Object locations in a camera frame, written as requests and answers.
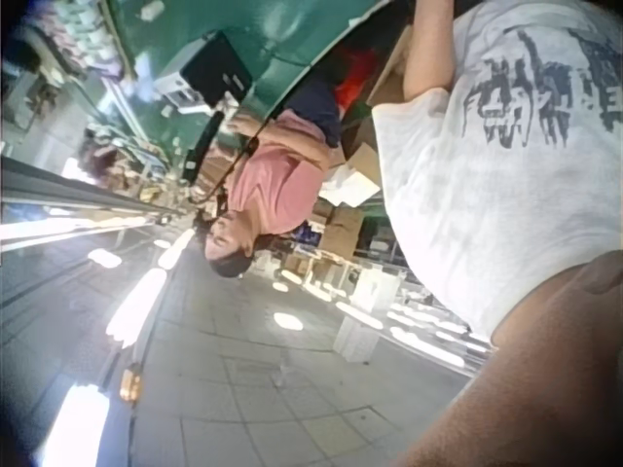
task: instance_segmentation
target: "graphic print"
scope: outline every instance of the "graphic print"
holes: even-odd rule
[[[517,141],[526,147],[537,126],[546,144],[566,145],[572,112],[599,115],[609,132],[614,131],[615,122],[623,123],[621,54],[610,44],[568,31],[588,61],[588,68],[573,68],[556,61],[544,63],[532,37],[521,28],[514,32],[524,54],[485,60],[488,79],[474,86],[463,101],[463,136],[468,112],[474,107],[487,142],[497,140],[506,149]]]

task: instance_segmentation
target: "dark pants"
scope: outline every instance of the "dark pants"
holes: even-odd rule
[[[340,109],[333,87],[322,78],[310,76],[287,100],[285,109],[318,126],[324,133],[327,145],[337,148],[340,143]]]

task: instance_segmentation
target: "pink shirt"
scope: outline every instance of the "pink shirt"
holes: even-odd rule
[[[325,140],[320,128],[291,110],[281,113],[275,124]],[[228,207],[234,211],[242,211],[253,196],[260,199],[263,234],[290,232],[312,214],[324,173],[309,162],[297,161],[293,154],[280,144],[261,144],[230,190]]]

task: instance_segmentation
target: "red object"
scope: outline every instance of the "red object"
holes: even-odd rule
[[[335,98],[340,108],[346,111],[352,102],[359,97],[366,81],[374,73],[377,66],[377,56],[372,51],[343,50],[343,54],[350,62],[350,70],[344,81],[335,88]]]

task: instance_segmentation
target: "person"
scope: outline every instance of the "person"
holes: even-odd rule
[[[621,23],[576,0],[454,7],[417,2],[405,103],[373,119],[410,268],[499,350],[401,465],[623,465]]]
[[[259,146],[228,178],[228,210],[205,239],[205,257],[224,277],[240,276],[271,235],[292,231],[312,213],[331,148],[340,140],[340,111],[331,86],[312,76],[273,123],[261,132],[260,127],[247,115],[229,123],[242,135],[257,134]]]

